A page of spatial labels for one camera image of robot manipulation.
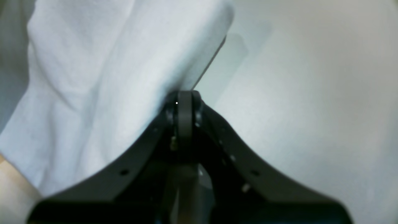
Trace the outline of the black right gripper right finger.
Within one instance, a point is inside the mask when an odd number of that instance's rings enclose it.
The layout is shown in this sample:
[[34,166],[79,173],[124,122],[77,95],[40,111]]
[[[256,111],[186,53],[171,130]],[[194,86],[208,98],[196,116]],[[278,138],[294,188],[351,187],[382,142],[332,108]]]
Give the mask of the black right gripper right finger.
[[211,224],[351,224],[338,201],[299,184],[253,152],[197,91],[183,93],[183,145],[210,175]]

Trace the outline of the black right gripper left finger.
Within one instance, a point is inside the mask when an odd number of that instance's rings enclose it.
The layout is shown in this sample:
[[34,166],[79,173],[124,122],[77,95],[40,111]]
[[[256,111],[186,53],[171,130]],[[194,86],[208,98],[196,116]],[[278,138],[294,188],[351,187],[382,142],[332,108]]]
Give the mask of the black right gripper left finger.
[[129,149],[90,178],[40,201],[28,224],[168,224],[169,166],[187,151],[187,92],[176,91]]

